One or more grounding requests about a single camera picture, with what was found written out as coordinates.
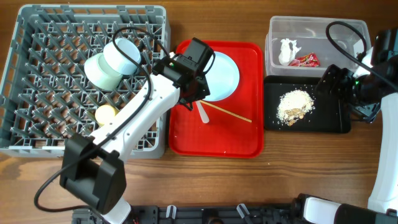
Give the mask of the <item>white plastic fork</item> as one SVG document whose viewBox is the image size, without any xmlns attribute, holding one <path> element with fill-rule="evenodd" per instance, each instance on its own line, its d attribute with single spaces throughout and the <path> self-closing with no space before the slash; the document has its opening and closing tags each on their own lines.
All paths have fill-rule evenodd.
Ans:
<svg viewBox="0 0 398 224">
<path fill-rule="evenodd" d="M 203 106 L 201 105 L 201 102 L 200 101 L 196 101 L 195 103 L 196 103 L 196 106 L 198 108 L 198 112 L 200 114 L 200 118 L 201 118 L 202 122 L 205 123 L 205 124 L 209 123 L 210 119 L 209 119 L 207 113 L 205 112 Z"/>
</svg>

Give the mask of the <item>red snack wrapper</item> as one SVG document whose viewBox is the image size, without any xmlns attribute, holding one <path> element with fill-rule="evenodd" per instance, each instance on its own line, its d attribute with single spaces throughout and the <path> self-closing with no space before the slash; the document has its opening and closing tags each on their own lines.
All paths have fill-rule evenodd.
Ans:
<svg viewBox="0 0 398 224">
<path fill-rule="evenodd" d="M 289 63 L 293 67 L 319 67 L 320 61 L 315 53 L 310 53 L 302 57 L 296 58 Z"/>
</svg>

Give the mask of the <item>rice and nut scraps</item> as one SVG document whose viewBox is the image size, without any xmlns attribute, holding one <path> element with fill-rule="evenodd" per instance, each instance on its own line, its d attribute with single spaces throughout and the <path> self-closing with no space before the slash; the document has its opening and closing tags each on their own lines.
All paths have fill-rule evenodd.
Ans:
<svg viewBox="0 0 398 224">
<path fill-rule="evenodd" d="M 293 90 L 279 97 L 277 118 L 282 124 L 292 126 L 315 109 L 315 100 L 307 91 Z"/>
</svg>

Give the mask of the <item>light blue bowl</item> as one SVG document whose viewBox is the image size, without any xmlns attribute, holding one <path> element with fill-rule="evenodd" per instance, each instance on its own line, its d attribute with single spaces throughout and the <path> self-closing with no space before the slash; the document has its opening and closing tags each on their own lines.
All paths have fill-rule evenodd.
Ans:
<svg viewBox="0 0 398 224">
<path fill-rule="evenodd" d="M 141 53 L 133 42 L 124 38 L 117 38 L 115 42 L 120 50 L 140 64 Z M 105 45 L 103 53 L 105 61 L 116 72 L 122 75 L 133 75 L 136 72 L 137 65 L 120 53 L 112 42 Z"/>
</svg>

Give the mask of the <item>white napkin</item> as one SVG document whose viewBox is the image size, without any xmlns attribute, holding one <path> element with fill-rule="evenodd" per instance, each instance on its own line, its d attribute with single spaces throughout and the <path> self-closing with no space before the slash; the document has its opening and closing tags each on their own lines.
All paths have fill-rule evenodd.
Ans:
<svg viewBox="0 0 398 224">
<path fill-rule="evenodd" d="M 279 62 L 283 66 L 288 66 L 294 59 L 296 54 L 301 50 L 297 47 L 296 40 L 282 39 L 279 54 Z"/>
</svg>

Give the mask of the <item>yellow cup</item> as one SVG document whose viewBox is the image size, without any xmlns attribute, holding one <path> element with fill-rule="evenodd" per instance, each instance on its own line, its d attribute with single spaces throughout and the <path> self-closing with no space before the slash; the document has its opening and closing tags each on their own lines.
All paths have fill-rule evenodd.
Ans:
<svg viewBox="0 0 398 224">
<path fill-rule="evenodd" d="M 95 120 L 99 126 L 103 126 L 110 122 L 117 114 L 118 110 L 110 105 L 102 105 L 95 111 Z"/>
</svg>

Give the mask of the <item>green bowl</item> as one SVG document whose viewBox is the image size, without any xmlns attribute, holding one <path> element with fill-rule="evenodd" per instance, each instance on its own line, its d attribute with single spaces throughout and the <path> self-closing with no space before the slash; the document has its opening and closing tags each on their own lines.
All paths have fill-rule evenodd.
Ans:
<svg viewBox="0 0 398 224">
<path fill-rule="evenodd" d="M 94 86 L 109 91 L 115 89 L 123 77 L 108 65 L 104 53 L 98 53 L 88 58 L 84 63 L 84 71 Z"/>
</svg>

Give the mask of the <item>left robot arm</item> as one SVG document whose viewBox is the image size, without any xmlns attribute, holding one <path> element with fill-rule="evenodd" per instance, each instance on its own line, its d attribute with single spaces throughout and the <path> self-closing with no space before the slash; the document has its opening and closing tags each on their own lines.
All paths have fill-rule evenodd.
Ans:
<svg viewBox="0 0 398 224">
<path fill-rule="evenodd" d="M 152 124 L 177 104 L 191 107 L 210 91 L 206 73 L 214 54 L 164 57 L 152 69 L 140 92 L 103 127 L 86 138 L 74 134 L 65 143 L 60 185 L 108 223 L 125 223 L 131 205 L 124 163 Z"/>
</svg>

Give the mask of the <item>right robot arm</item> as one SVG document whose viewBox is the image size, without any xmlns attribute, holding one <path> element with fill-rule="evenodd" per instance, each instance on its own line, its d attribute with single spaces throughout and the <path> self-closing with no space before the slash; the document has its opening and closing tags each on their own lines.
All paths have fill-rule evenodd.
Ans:
<svg viewBox="0 0 398 224">
<path fill-rule="evenodd" d="M 357 57 L 330 43 L 356 63 L 354 73 L 330 65 L 316 91 L 336 95 L 355 109 L 376 105 L 382 114 L 382 141 L 376 181 L 366 208 L 300 194 L 292 202 L 290 219 L 304 223 L 397 223 L 397 29 L 380 31 L 369 49 Z"/>
</svg>

